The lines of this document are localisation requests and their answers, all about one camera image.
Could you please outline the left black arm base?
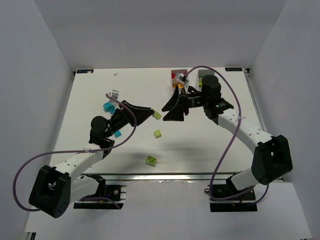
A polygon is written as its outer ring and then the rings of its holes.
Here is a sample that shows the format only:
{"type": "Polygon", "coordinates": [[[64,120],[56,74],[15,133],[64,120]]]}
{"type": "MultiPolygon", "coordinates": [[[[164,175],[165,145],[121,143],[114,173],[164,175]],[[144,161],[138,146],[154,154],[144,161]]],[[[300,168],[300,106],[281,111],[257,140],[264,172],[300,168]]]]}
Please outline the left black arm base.
{"type": "Polygon", "coordinates": [[[120,210],[124,206],[127,186],[109,181],[98,174],[78,177],[71,186],[70,202],[74,209],[120,210]]]}

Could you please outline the yellow oval lego piece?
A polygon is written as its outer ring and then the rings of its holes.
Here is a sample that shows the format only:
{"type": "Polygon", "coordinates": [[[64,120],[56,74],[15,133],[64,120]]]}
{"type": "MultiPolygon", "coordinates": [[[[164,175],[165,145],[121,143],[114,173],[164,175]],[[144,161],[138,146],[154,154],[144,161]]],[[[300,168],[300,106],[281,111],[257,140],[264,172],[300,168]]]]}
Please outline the yellow oval lego piece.
{"type": "Polygon", "coordinates": [[[179,88],[182,89],[184,86],[182,84],[178,84],[178,85],[173,85],[172,88],[179,88]]]}

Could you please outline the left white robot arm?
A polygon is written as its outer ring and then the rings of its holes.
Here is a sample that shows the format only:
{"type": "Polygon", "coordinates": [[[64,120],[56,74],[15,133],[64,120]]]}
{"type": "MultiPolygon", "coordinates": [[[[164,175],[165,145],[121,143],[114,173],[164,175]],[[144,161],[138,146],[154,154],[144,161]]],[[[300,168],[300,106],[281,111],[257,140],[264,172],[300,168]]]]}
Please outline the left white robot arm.
{"type": "Polygon", "coordinates": [[[69,204],[77,201],[114,203],[106,180],[98,174],[85,172],[115,148],[115,141],[110,137],[116,131],[126,125],[136,128],[154,113],[150,107],[135,106],[123,100],[110,119],[94,117],[86,147],[57,165],[45,165],[39,170],[29,196],[30,205],[59,218],[69,204]]]}

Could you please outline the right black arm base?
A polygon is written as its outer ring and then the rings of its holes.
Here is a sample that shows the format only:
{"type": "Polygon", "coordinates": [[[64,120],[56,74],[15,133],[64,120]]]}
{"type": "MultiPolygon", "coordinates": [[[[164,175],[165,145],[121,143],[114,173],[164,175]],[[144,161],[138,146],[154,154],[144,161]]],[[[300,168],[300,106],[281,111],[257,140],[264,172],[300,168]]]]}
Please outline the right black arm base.
{"type": "Polygon", "coordinates": [[[240,213],[257,212],[256,195],[253,187],[237,190],[231,186],[231,182],[214,181],[208,185],[204,193],[209,196],[211,213],[240,213]]]}

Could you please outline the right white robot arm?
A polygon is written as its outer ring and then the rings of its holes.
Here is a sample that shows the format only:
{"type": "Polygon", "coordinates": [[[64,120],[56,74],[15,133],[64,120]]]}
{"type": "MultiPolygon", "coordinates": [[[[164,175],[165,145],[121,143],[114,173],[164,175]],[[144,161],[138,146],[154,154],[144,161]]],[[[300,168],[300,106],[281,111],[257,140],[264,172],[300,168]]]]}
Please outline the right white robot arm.
{"type": "Polygon", "coordinates": [[[202,107],[205,115],[218,126],[234,134],[253,154],[251,167],[229,177],[226,188],[232,194],[257,184],[268,185],[293,170],[288,140],[273,136],[240,117],[233,105],[222,98],[221,84],[214,75],[205,75],[201,90],[174,88],[173,95],[161,109],[164,121],[184,121],[191,108],[202,107]]]}

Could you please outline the pale green 2x2 lego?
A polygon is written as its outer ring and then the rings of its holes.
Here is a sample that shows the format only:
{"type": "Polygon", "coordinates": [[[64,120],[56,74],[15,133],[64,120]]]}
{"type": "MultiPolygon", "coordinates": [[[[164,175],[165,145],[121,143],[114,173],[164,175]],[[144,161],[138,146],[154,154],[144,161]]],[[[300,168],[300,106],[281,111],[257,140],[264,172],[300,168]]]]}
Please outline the pale green 2x2 lego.
{"type": "Polygon", "coordinates": [[[160,130],[155,130],[155,131],[153,132],[153,134],[154,134],[155,138],[160,138],[160,137],[162,136],[162,133],[161,133],[160,130]]]}

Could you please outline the pale green small lego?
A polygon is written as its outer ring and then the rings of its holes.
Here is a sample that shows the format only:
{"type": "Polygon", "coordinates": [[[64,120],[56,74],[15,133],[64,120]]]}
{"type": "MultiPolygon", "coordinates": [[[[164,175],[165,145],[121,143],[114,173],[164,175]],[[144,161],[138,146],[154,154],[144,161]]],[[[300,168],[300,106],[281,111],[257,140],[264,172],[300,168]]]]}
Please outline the pale green small lego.
{"type": "Polygon", "coordinates": [[[153,115],[152,115],[156,120],[160,120],[162,118],[162,115],[157,112],[157,111],[154,111],[153,115]]]}

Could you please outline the lime 2x2 lego brick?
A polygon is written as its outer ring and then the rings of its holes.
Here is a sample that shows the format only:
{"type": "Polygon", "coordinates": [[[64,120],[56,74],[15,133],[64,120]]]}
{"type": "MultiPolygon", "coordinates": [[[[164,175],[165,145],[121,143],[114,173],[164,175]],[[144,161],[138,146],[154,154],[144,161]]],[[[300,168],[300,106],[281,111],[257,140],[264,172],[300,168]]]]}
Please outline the lime 2x2 lego brick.
{"type": "Polygon", "coordinates": [[[157,164],[157,159],[156,159],[155,157],[152,157],[152,156],[149,155],[149,156],[146,158],[146,161],[145,161],[145,162],[146,162],[146,164],[154,167],[154,166],[157,164]]]}

